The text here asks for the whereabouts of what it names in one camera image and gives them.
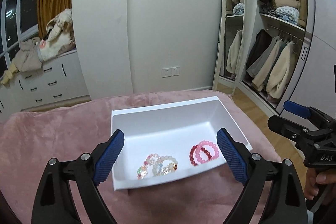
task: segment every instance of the clothing rod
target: clothing rod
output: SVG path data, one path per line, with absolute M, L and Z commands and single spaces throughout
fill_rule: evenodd
M 2 52 L 0 54 L 0 58 L 3 57 L 6 53 L 8 53 L 9 51 L 11 51 L 13 48 L 15 48 L 17 45 L 19 45 L 19 41 L 16 41 L 12 46 L 10 46 L 7 50 L 5 50 L 4 52 Z
M 302 39 L 296 37 L 295 35 L 292 35 L 291 33 L 288 33 L 288 32 L 286 32 L 286 31 L 284 31 L 284 30 L 282 30 L 282 29 L 279 29 L 279 28 L 277 28 L 277 27 L 274 27 L 274 26 L 272 26 L 272 25 L 268 25 L 268 26 L 271 27 L 271 28 L 273 28 L 273 29 L 277 29 L 277 30 L 279 30 L 279 31 L 281 31 L 281 32 L 284 32 L 284 33 L 286 33 L 286 34 L 289 34 L 289 35 L 291 35 L 292 37 L 295 37 L 296 39 L 299 39 L 299 40 L 301 40 L 301 41 L 303 42 Z

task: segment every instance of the beaded bracelet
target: beaded bracelet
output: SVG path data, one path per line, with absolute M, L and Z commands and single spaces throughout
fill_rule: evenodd
M 215 152 L 215 155 L 211 156 L 210 152 L 203 147 L 204 145 L 211 146 L 213 148 L 214 152 Z M 208 160 L 203 160 L 201 158 L 201 155 L 200 155 L 201 151 L 206 154 L 206 156 L 208 157 Z M 189 158 L 190 158 L 191 164 L 194 165 L 194 166 L 197 166 L 197 163 L 194 161 L 194 152 L 196 153 L 195 158 L 201 164 L 206 163 L 206 162 L 208 162 L 210 160 L 215 160 L 215 159 L 219 158 L 219 149 L 218 149 L 218 147 L 213 142 L 209 142 L 209 141 L 199 142 L 198 145 L 194 145 L 192 147 L 192 149 L 190 150 Z
M 170 160 L 172 162 L 169 163 L 167 166 L 163 167 L 163 162 L 165 160 Z M 159 157 L 153 166 L 153 175 L 157 177 L 175 172 L 177 169 L 177 163 L 178 163 L 177 160 L 172 156 Z
M 190 162 L 191 162 L 191 164 L 192 164 L 193 166 L 197 166 L 197 165 L 198 165 L 198 164 L 195 162 L 195 160 L 194 160 L 194 151 L 196 150 L 197 146 L 198 146 L 198 144 L 194 145 L 194 146 L 191 148 L 190 153 L 189 153 L 189 160 L 190 160 Z M 210 159 L 211 159 L 211 155 L 210 155 L 210 153 L 208 152 L 208 150 L 205 151 L 205 148 L 202 148 L 202 151 L 207 155 L 208 159 L 210 160 Z
M 137 178 L 138 179 L 143 179 L 145 176 L 147 176 L 148 171 L 147 168 L 150 165 L 153 165 L 155 163 L 154 158 L 159 158 L 160 156 L 158 154 L 150 154 L 147 156 L 146 160 L 143 162 L 143 165 L 140 166 L 137 170 Z

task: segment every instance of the wooden floor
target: wooden floor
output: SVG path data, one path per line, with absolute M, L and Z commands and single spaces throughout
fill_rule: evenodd
M 230 94 L 232 88 L 228 88 L 222 84 L 218 84 L 217 90 L 225 94 Z M 305 175 L 307 168 L 303 165 L 303 159 L 290 143 L 288 139 L 282 137 L 268 129 L 268 117 L 250 98 L 248 98 L 241 90 L 236 89 L 232 96 L 235 104 L 260 128 L 262 133 L 267 137 L 273 145 L 281 159 L 289 158 L 293 161 L 295 169 L 299 175 L 302 187 L 305 186 Z

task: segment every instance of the white plastic tray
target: white plastic tray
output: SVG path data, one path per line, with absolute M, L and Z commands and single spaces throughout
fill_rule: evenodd
M 217 131 L 226 128 L 235 141 L 252 147 L 224 105 L 215 97 L 155 106 L 113 110 L 111 135 L 120 129 L 125 145 L 112 168 L 114 190 L 161 184 L 207 171 L 226 163 L 219 158 L 193 166 L 189 152 L 200 141 L 216 142 Z M 172 156 L 178 161 L 176 172 L 154 177 L 152 166 L 148 175 L 137 179 L 137 170 L 149 154 Z

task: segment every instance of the floor mirror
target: floor mirror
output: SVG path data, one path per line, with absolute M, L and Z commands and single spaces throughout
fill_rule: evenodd
M 217 62 L 213 90 L 234 94 L 244 37 L 245 0 L 222 0 Z

